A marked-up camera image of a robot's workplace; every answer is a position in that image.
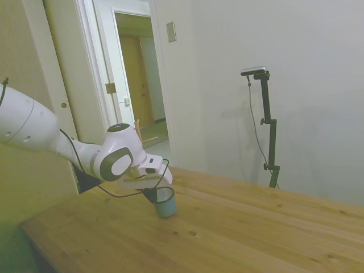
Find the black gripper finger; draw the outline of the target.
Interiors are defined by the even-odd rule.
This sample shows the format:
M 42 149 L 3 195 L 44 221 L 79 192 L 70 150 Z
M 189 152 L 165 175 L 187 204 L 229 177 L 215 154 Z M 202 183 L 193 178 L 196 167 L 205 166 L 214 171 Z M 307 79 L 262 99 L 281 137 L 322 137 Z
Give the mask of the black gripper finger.
M 150 203 L 156 203 L 156 188 L 143 189 L 142 193 Z

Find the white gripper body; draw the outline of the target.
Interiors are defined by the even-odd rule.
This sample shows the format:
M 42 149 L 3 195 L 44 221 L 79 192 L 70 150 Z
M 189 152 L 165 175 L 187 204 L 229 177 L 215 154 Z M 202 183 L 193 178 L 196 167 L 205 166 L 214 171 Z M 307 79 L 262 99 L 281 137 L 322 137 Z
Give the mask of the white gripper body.
M 132 178 L 124 174 L 116 182 L 121 188 L 149 189 L 155 186 L 168 187 L 172 184 L 173 176 L 169 168 L 162 167 L 157 173 L 146 174 L 141 178 Z

